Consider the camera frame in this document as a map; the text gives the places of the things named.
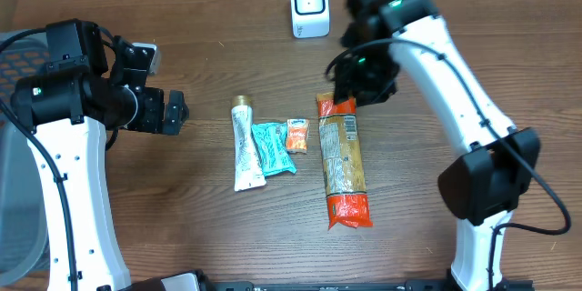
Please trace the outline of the orange spaghetti packet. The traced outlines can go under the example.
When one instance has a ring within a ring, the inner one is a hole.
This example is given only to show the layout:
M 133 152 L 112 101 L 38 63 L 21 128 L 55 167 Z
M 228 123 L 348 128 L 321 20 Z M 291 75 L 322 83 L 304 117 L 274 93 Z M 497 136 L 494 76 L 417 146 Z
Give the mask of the orange spaghetti packet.
M 336 104 L 332 93 L 316 96 L 329 225 L 371 227 L 356 120 L 356 100 Z

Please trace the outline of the small orange snack packet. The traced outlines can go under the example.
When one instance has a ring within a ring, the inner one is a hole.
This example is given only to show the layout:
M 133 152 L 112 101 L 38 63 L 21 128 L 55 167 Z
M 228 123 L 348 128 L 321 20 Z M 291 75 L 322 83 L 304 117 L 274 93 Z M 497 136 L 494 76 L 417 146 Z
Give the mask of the small orange snack packet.
M 289 153 L 306 154 L 308 149 L 309 120 L 304 118 L 286 121 L 286 150 Z

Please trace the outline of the teal plastic packet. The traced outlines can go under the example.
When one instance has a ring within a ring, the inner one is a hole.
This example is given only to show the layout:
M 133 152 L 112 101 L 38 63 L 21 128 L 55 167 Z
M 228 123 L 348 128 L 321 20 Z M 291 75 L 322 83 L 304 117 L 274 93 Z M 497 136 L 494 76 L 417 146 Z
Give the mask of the teal plastic packet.
M 262 123 L 252 125 L 251 129 L 264 176 L 295 174 L 295 163 L 286 150 L 286 124 Z

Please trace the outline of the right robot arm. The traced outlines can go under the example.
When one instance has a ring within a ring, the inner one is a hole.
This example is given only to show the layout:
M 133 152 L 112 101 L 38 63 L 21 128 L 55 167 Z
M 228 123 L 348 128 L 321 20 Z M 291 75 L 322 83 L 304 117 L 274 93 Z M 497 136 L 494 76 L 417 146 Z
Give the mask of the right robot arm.
M 441 122 L 455 161 L 437 179 L 457 221 L 456 254 L 445 290 L 529 290 L 500 271 L 504 236 L 528 190 L 540 142 L 490 99 L 459 54 L 432 0 L 346 0 L 343 52 L 327 67 L 334 100 L 385 102 L 407 72 Z

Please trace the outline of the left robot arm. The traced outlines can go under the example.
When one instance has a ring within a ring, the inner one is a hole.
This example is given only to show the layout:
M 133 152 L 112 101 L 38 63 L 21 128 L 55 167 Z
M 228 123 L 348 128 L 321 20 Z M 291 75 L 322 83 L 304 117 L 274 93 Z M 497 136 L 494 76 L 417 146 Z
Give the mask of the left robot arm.
M 16 83 L 8 118 L 22 132 L 42 187 L 52 290 L 196 290 L 187 272 L 134 282 L 116 240 L 105 173 L 115 135 L 177 135 L 188 108 L 180 91 L 146 85 L 156 45 L 131 43 L 78 19 L 42 28 L 45 71 Z

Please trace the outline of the white tube gold cap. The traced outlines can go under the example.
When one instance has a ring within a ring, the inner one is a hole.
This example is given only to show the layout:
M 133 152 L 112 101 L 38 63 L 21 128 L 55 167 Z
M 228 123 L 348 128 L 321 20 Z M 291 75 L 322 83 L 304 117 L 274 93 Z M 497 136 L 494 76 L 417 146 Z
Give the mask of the white tube gold cap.
M 253 108 L 248 95 L 236 95 L 232 101 L 231 117 L 235 139 L 236 192 L 262 187 L 266 180 L 252 135 Z

